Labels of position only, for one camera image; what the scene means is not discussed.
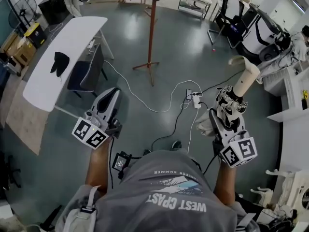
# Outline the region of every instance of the cardboard box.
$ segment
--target cardboard box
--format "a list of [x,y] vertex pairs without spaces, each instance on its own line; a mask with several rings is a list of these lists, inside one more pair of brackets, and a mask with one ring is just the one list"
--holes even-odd
[[16,32],[11,33],[0,48],[0,51],[5,52],[9,57],[14,57],[22,65],[27,66],[33,58],[36,49],[29,40],[26,40],[24,44],[17,49],[20,40],[21,38]]

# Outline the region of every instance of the red tripod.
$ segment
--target red tripod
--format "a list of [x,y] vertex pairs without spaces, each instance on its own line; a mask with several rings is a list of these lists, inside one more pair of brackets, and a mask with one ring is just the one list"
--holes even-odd
[[133,69],[137,69],[140,67],[146,66],[149,69],[149,74],[151,78],[151,85],[154,86],[154,79],[151,73],[151,65],[158,64],[159,62],[151,62],[151,51],[153,47],[153,36],[154,36],[154,26],[155,26],[155,8],[156,8],[156,1],[153,0],[152,8],[151,8],[151,15],[150,15],[150,32],[149,32],[149,46],[148,46],[148,61],[145,64],[133,67]]

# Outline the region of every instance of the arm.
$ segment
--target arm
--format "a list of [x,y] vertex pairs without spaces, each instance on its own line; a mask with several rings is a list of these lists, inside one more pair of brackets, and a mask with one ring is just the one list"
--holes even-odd
[[235,178],[236,168],[229,168],[227,164],[221,161],[214,194],[225,205],[231,205],[235,202]]
[[98,188],[101,195],[107,192],[108,184],[108,154],[110,138],[106,140],[97,150],[92,150],[88,173],[86,177],[86,185],[101,186]]

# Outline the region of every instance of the concrete floor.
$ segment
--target concrete floor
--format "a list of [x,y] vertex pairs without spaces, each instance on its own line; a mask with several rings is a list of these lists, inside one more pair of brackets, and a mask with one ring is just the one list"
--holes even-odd
[[[155,25],[152,60],[160,61],[160,64],[153,67],[155,86],[152,87],[145,69],[132,70],[133,66],[147,61],[150,19],[143,12],[143,7],[134,4],[104,3],[85,5],[81,10],[83,15],[108,18],[103,32],[115,57],[111,63],[128,79],[132,91],[153,109],[168,108],[170,93],[179,82],[191,79],[204,90],[239,71],[239,68],[229,67],[227,64],[229,58],[237,53],[229,48],[224,37],[216,45],[216,52],[212,51],[207,36],[207,30],[210,28],[207,21],[201,21],[190,14],[158,7],[156,18],[159,20]],[[38,50],[31,64],[32,69],[48,42],[49,40]],[[140,156],[144,149],[150,148],[156,138],[170,134],[180,112],[186,89],[199,91],[192,83],[180,85],[173,94],[171,110],[157,114],[146,109],[130,94],[125,81],[108,64],[104,64],[104,70],[109,80],[105,81],[101,76],[96,92],[100,93],[114,86],[123,91],[123,100],[117,115],[123,124],[123,130],[120,138],[115,140],[112,159],[116,152],[122,150]],[[235,84],[237,78],[238,76],[232,78],[227,84]],[[216,93],[215,88],[207,91],[202,101],[212,105]],[[81,116],[94,100],[91,94],[82,96],[83,98],[79,99],[64,89],[57,104]],[[249,102],[244,114],[246,127],[254,136],[259,156],[238,168],[236,191],[243,193],[245,198],[252,199],[254,196],[250,196],[250,188],[266,187],[271,182],[265,170],[274,169],[276,164],[279,124],[266,117],[279,109],[280,102],[278,103],[275,97],[265,92],[263,86],[257,83],[253,84],[245,99]],[[202,106],[199,114],[202,115],[205,111],[206,108]],[[195,115],[196,110],[193,106],[184,110],[178,120],[175,134],[155,144],[155,150],[169,148],[176,139],[180,139],[183,146],[187,147],[190,126]],[[62,112],[51,112],[39,156],[27,149],[8,126],[4,129],[2,149],[5,153],[12,154],[15,166],[21,168],[19,181],[23,186],[21,189],[13,186],[7,192],[7,196],[25,224],[45,220],[59,204],[65,205],[84,183],[90,149],[71,135],[75,122],[74,118]],[[213,156],[211,142],[212,138],[202,136],[193,127],[190,154],[198,159],[202,169],[206,168]],[[212,187],[218,167],[218,161],[214,161],[206,174]],[[113,170],[114,185],[118,182],[117,173]]]

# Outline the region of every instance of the black chair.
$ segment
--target black chair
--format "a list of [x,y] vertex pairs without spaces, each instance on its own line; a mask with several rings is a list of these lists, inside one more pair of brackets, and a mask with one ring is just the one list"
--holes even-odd
[[[208,30],[207,34],[211,41],[211,44],[215,44],[221,34],[226,36],[230,47],[234,49],[239,45],[240,42],[243,41],[243,36],[245,36],[249,30],[246,24],[242,20],[242,13],[243,13],[245,5],[241,1],[239,1],[239,14],[234,15],[233,18],[229,18],[225,15],[226,10],[227,10],[227,4],[228,4],[228,0],[223,0],[220,13],[216,17],[216,22],[220,28],[220,31],[215,31],[215,30],[210,29]],[[246,30],[245,33],[240,33],[238,31],[237,25],[240,23],[244,24],[245,30]],[[219,34],[215,40],[212,39],[211,32]],[[232,38],[232,41],[237,42],[237,43],[235,45],[232,45],[229,37]]]
[[20,173],[20,169],[12,170],[12,159],[13,157],[9,156],[6,163],[4,153],[0,152],[0,199],[6,199],[4,190],[9,190],[10,184],[14,183],[18,188],[21,188],[13,175],[15,172]]
[[107,80],[107,76],[103,70],[104,56],[102,54],[101,45],[98,45],[90,62],[78,61],[71,73],[68,90],[73,91],[79,98],[78,92],[91,92],[95,97],[95,88],[98,84],[100,72]]

